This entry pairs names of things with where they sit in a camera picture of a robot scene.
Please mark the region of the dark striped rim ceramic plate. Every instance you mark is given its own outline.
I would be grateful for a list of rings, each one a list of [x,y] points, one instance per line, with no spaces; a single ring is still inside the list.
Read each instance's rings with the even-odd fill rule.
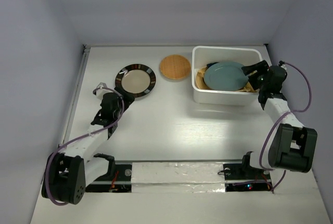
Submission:
[[[122,68],[115,77],[115,86],[132,94],[135,98],[145,97],[156,85],[156,75],[147,65],[136,63]]]

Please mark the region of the teal round ceramic plate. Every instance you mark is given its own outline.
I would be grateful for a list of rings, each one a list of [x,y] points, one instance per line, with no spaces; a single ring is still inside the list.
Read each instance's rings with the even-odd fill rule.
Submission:
[[[241,63],[224,61],[215,63],[207,68],[203,80],[211,90],[237,91],[248,82]]]

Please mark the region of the round woven bamboo plate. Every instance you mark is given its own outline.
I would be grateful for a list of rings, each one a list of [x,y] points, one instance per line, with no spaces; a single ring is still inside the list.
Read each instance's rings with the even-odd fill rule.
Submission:
[[[160,62],[161,74],[170,80],[182,80],[191,72],[189,60],[181,55],[169,55]]]

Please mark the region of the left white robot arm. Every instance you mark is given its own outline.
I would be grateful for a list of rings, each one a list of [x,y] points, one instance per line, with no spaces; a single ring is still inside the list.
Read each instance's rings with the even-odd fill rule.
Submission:
[[[123,113],[135,98],[120,89],[102,89],[96,97],[100,109],[86,134],[59,146],[47,160],[42,183],[42,197],[55,205],[76,205],[88,185],[98,178],[115,181],[118,176],[115,158],[98,152],[115,132]]]

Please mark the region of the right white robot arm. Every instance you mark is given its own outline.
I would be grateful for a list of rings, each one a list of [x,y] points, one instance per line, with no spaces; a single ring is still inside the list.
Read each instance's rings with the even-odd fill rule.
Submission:
[[[261,108],[274,123],[261,151],[248,152],[249,161],[240,164],[240,174],[245,178],[252,178],[259,169],[307,173],[312,167],[317,131],[305,127],[296,118],[298,110],[288,106],[281,91],[287,78],[286,66],[288,63],[283,61],[272,66],[261,61],[242,68],[251,87],[259,91]]]

